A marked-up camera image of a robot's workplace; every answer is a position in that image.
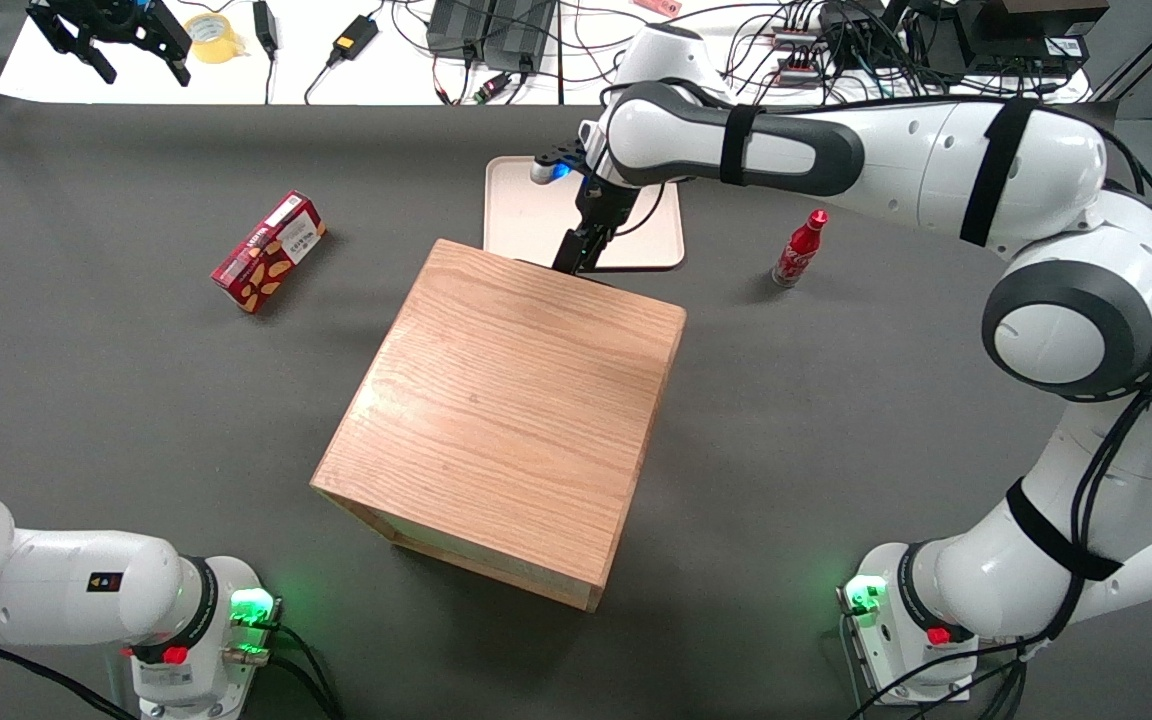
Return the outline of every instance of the red cookie box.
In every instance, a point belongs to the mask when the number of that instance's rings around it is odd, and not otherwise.
[[[234,247],[211,279],[238,306],[256,313],[314,250],[324,233],[326,227],[314,203],[301,192],[288,192],[278,209]]]

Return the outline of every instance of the black velcro strap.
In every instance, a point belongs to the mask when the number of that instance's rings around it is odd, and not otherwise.
[[[755,130],[755,118],[763,113],[758,105],[737,105],[727,113],[723,153],[718,160],[718,179],[727,184],[745,184],[745,144]]]
[[[1007,507],[1010,507],[1011,517],[1016,520],[1021,532],[1032,539],[1038,550],[1046,552],[1047,558],[1055,560],[1061,568],[1069,570],[1078,578],[1100,582],[1100,579],[1106,579],[1119,571],[1119,568],[1123,566],[1121,562],[1092,555],[1091,552],[1084,551],[1062,536],[1060,530],[1056,530],[1056,525],[1052,525],[1051,521],[1043,516],[1041,511],[1038,511],[1034,503],[1029,502],[1029,498],[1025,497],[1025,492],[1020,486],[1023,482],[1024,478],[1020,478],[1007,491]]]
[[[993,227],[993,215],[998,212],[998,202],[1002,199],[1007,173],[1011,172],[1011,160],[1016,159],[1016,150],[1020,150],[1020,138],[1025,135],[1029,114],[1038,105],[1038,100],[1026,97],[1007,100],[993,118],[990,128],[984,131],[990,145],[980,159],[972,199],[968,200],[963,229],[958,233],[961,238],[972,245],[984,247],[990,240],[990,228]]]

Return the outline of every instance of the wooden box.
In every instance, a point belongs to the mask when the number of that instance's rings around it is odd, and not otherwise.
[[[684,321],[440,240],[312,487],[399,546],[593,611]]]

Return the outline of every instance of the yellow tape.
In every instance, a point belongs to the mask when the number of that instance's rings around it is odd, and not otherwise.
[[[234,33],[229,18],[214,13],[204,13],[184,23],[189,40],[194,41],[194,56],[204,63],[223,63],[243,53],[243,41]]]

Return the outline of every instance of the black power supply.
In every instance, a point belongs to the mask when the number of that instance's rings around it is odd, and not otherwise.
[[[273,60],[278,53],[278,18],[274,18],[270,3],[256,0],[256,3],[252,3],[252,18],[256,22],[256,40],[259,40],[260,46],[265,48],[265,55]]]
[[[376,26],[376,20],[358,15],[333,41],[328,65],[339,65],[340,60],[354,60],[379,32],[380,28]]]

